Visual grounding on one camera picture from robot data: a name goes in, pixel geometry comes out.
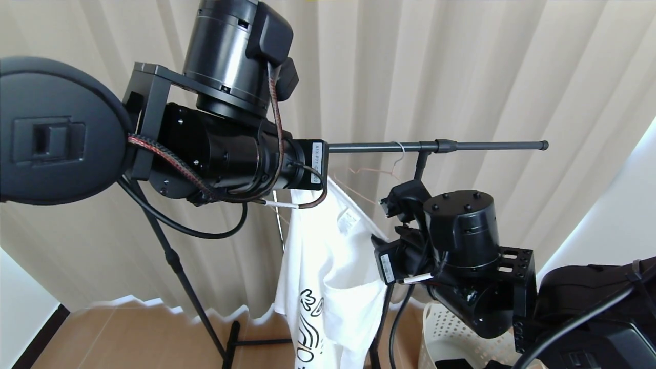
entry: beige curtain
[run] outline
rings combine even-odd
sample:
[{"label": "beige curtain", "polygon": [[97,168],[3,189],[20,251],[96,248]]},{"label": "beige curtain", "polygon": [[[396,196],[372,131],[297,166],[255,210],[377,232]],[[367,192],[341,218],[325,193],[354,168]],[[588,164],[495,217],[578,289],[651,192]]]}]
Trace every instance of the beige curtain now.
[{"label": "beige curtain", "polygon": [[[656,116],[656,1],[270,4],[295,31],[300,84],[281,113],[298,138],[549,140],[546,152],[432,155],[424,174],[433,194],[492,194],[502,243],[535,249],[538,267]],[[122,96],[135,61],[182,69],[196,8],[188,0],[2,0],[0,56],[61,60]],[[194,103],[181,91],[171,100]],[[348,168],[388,171],[399,157],[333,154],[330,174],[378,200],[397,180]],[[395,174],[409,179],[414,159],[407,154]],[[239,218],[238,206],[195,208],[144,187],[153,205],[199,230],[226,230]],[[394,222],[378,206],[354,199],[393,236]],[[120,188],[76,204],[0,210],[2,248],[69,309],[133,294],[191,311],[142,212]],[[271,209],[251,206],[244,229],[227,240],[164,228],[206,307],[222,315],[244,304],[255,316],[267,310],[282,254]]]}]

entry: horizontal bar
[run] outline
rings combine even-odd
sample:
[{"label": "horizontal bar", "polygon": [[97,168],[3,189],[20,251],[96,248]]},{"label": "horizontal bar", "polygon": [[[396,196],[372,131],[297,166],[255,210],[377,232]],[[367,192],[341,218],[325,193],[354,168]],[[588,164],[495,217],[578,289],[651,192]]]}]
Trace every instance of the horizontal bar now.
[{"label": "horizontal bar", "polygon": [[291,343],[291,339],[260,339],[257,341],[237,341],[233,343],[235,346],[266,346],[266,345],[281,345],[284,343]]},{"label": "horizontal bar", "polygon": [[433,152],[444,153],[457,150],[546,150],[549,142],[457,142],[435,140],[420,142],[357,142],[328,144],[328,152]]}]

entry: robotic arm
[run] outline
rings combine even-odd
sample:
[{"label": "robotic arm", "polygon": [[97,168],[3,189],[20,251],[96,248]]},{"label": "robotic arm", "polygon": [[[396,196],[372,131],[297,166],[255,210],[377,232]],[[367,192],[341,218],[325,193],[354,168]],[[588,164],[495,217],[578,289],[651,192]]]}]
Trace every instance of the robotic arm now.
[{"label": "robotic arm", "polygon": [[[277,105],[298,83],[288,56],[292,38],[289,23],[266,3],[202,0],[182,73],[137,62],[123,100],[66,64],[34,57],[3,59],[0,201],[65,204],[118,182],[146,210],[167,260],[197,302],[155,218],[192,236],[225,238],[243,225],[248,203],[318,205],[323,196],[310,204],[278,204],[264,197],[279,188],[325,194],[329,153],[400,150],[391,143],[294,139],[283,130]],[[197,109],[168,102],[171,87],[197,94]],[[274,122],[266,118],[269,105]],[[546,141],[403,143],[405,151],[419,153],[418,173],[430,153],[547,146]],[[154,209],[139,181],[148,181],[162,196],[185,198],[197,206],[243,204],[242,219],[223,233],[189,229]],[[656,308],[645,297],[656,289],[656,259],[624,267],[558,269],[547,275],[537,293],[531,250],[499,245],[490,195],[456,191],[431,197],[415,180],[394,187],[382,204],[389,217],[403,223],[396,228],[399,240],[373,240],[387,284],[426,286],[482,337],[497,337],[513,326],[518,352],[529,354],[537,347],[536,355],[552,369],[656,366],[651,316]],[[413,220],[418,228],[408,226]],[[643,293],[633,293],[584,326],[544,341],[567,319],[585,314],[625,286]],[[199,303],[196,308],[204,316]]]}]

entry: laundry basket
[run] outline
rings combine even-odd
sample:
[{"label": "laundry basket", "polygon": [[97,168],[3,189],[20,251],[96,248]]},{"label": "laundry basket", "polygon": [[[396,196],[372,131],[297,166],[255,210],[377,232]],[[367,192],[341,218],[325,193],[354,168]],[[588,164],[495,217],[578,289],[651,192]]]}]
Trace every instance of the laundry basket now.
[{"label": "laundry basket", "polygon": [[[444,305],[428,303],[424,307],[419,369],[435,369],[436,361],[456,358],[467,360],[474,369],[483,369],[490,360],[513,365],[519,357],[510,332],[497,338],[484,339],[477,336]],[[529,366],[529,369],[543,368],[539,360],[534,360]]]}]

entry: black oval cover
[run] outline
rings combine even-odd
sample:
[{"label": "black oval cover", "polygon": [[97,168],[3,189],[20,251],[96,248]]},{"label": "black oval cover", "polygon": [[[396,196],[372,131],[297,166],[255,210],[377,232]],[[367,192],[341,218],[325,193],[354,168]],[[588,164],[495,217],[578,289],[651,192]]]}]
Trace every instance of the black oval cover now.
[{"label": "black oval cover", "polygon": [[75,202],[129,163],[131,121],[101,82],[46,58],[0,59],[0,200]]}]

